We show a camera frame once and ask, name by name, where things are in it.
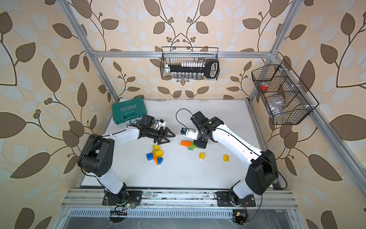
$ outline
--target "orange lego brick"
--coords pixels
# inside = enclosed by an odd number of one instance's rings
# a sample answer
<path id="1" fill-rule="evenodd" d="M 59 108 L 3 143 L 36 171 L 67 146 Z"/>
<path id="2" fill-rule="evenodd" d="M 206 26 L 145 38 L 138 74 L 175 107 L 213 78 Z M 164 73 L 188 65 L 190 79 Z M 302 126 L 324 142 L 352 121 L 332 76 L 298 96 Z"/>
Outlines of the orange lego brick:
<path id="1" fill-rule="evenodd" d="M 191 144 L 192 144 L 192 142 L 190 142 L 190 141 L 182 141 L 180 145 L 185 146 L 185 147 L 191 147 Z"/>

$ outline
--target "wallpaper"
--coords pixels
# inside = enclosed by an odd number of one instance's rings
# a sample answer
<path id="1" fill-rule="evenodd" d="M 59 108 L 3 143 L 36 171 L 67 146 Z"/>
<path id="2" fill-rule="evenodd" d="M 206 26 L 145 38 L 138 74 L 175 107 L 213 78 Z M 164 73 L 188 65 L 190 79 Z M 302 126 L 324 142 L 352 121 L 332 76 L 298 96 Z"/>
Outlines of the wallpaper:
<path id="1" fill-rule="evenodd" d="M 0 21 L 1 227 L 44 229 L 112 103 L 55 1 L 0 1 Z"/>
<path id="2" fill-rule="evenodd" d="M 118 95 L 147 99 L 242 99 L 254 84 L 250 72 L 263 66 L 260 58 L 219 59 L 218 80 L 161 78 L 160 60 L 148 58 L 104 58 L 102 65 Z M 100 92 L 105 93 L 103 85 Z"/>
<path id="3" fill-rule="evenodd" d="M 70 0 L 95 50 L 269 51 L 289 0 Z"/>
<path id="4" fill-rule="evenodd" d="M 365 9 L 365 1 L 306 0 L 279 52 L 363 166 Z M 366 199 L 310 117 L 273 125 L 259 96 L 253 105 L 309 229 L 365 227 Z"/>
<path id="5" fill-rule="evenodd" d="M 320 110 L 366 167 L 366 1 L 303 6 L 279 56 L 320 102 Z"/>
<path id="6" fill-rule="evenodd" d="M 252 103 L 309 229 L 364 228 L 366 199 L 310 117 L 299 125 L 273 125 L 262 100 Z"/>

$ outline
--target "black wire basket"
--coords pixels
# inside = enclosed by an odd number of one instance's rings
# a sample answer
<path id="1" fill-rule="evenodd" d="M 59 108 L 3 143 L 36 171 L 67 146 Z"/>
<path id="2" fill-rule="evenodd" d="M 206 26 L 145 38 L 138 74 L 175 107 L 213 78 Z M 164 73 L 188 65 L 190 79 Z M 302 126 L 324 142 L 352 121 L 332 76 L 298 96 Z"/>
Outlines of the black wire basket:
<path id="1" fill-rule="evenodd" d="M 217 80 L 220 72 L 218 51 L 219 48 L 212 47 L 162 47 L 161 78 Z"/>
<path id="2" fill-rule="evenodd" d="M 252 71 L 254 85 L 262 98 L 269 118 L 274 125 L 297 125 L 315 107 L 318 100 L 301 81 L 293 82 L 286 73 L 288 64 L 269 64 Z M 298 86 L 309 92 L 316 103 L 308 101 L 300 92 Z"/>

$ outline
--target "white table surface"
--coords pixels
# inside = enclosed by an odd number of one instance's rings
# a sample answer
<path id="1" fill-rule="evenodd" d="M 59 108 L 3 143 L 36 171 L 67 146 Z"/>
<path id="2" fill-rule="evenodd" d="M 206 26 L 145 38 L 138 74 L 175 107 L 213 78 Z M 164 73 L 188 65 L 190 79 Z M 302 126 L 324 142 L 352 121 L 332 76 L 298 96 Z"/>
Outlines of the white table surface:
<path id="1" fill-rule="evenodd" d="M 220 143 L 208 141 L 206 149 L 188 150 L 181 146 L 182 140 L 191 141 L 180 134 L 183 127 L 175 119 L 181 108 L 193 114 L 201 111 L 211 119 L 218 117 L 238 136 L 249 144 L 259 148 L 257 136 L 244 100 L 144 100 L 147 114 L 163 119 L 176 137 L 169 138 L 170 143 L 160 145 L 163 150 L 163 162 L 157 166 L 148 161 L 146 154 L 151 153 L 154 145 L 151 138 L 140 138 L 128 142 L 114 150 L 112 168 L 117 176 L 129 187 L 157 188 L 230 188 L 237 181 L 245 179 L 246 167 L 227 148 Z M 181 110 L 178 120 L 189 128 L 195 128 L 190 113 Z M 110 121 L 106 134 L 117 132 L 126 127 Z M 198 159 L 199 153 L 205 153 L 205 159 Z M 224 154 L 229 162 L 223 161 Z M 100 186 L 93 177 L 85 177 L 83 186 Z"/>

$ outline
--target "black cable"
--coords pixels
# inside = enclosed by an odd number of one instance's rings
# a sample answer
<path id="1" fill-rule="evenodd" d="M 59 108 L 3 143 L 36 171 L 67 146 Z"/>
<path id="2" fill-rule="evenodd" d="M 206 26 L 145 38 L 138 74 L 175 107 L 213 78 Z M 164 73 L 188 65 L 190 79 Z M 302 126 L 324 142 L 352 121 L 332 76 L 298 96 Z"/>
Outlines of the black cable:
<path id="1" fill-rule="evenodd" d="M 177 120 L 177 122 L 179 122 L 178 121 L 178 118 L 177 118 L 177 114 L 178 114 L 178 112 L 180 111 L 180 110 L 187 110 L 189 113 L 191 113 L 191 115 L 193 116 L 193 114 L 192 114 L 192 112 L 190 112 L 188 109 L 185 109 L 185 108 L 182 108 L 182 109 L 179 109 L 178 111 L 177 111 L 177 113 L 175 114 L 175 119 Z M 188 130 L 194 130 L 194 131 L 196 131 L 195 129 L 193 129 L 193 128 L 188 128 L 188 127 L 186 127 L 186 125 L 184 125 L 183 123 L 181 123 L 181 122 L 179 122 L 180 124 L 182 124 L 186 129 L 188 129 Z"/>
<path id="2" fill-rule="evenodd" d="M 260 205 L 259 205 L 259 208 L 257 209 L 257 211 L 255 212 L 255 214 L 254 214 L 254 216 L 253 216 L 253 218 L 251 218 L 250 220 L 248 220 L 247 222 L 249 222 L 249 221 L 251 221 L 251 220 L 253 220 L 254 219 L 254 217 L 257 215 L 257 213 L 258 213 L 258 211 L 259 211 L 259 209 L 261 208 L 261 206 L 262 206 L 262 201 L 263 201 L 263 195 L 261 195 L 261 203 L 260 203 Z"/>
<path id="3" fill-rule="evenodd" d="M 267 162 L 268 164 L 270 164 L 280 175 L 281 177 L 283 177 L 283 179 L 285 180 L 286 186 L 284 188 L 278 188 L 278 190 L 284 190 L 287 188 L 287 181 L 285 179 L 285 177 L 280 173 L 280 171 L 278 171 L 278 169 L 276 167 L 274 167 L 271 163 L 269 163 L 269 161 L 267 161 L 266 159 L 264 159 L 263 157 L 261 157 L 260 155 L 258 155 L 256 152 L 254 152 L 253 150 L 251 150 L 250 148 L 248 148 L 244 143 L 242 143 L 241 141 L 239 141 L 239 139 L 237 139 L 234 135 L 232 135 L 231 133 L 227 132 L 226 130 L 220 129 L 220 128 L 207 128 L 207 129 L 217 129 L 217 130 L 222 130 L 225 131 L 226 133 L 230 134 L 232 137 L 234 137 L 238 142 L 240 142 L 243 146 L 245 146 L 247 149 L 249 149 L 251 152 L 253 152 L 255 155 L 257 155 L 258 157 L 262 158 L 265 162 Z"/>

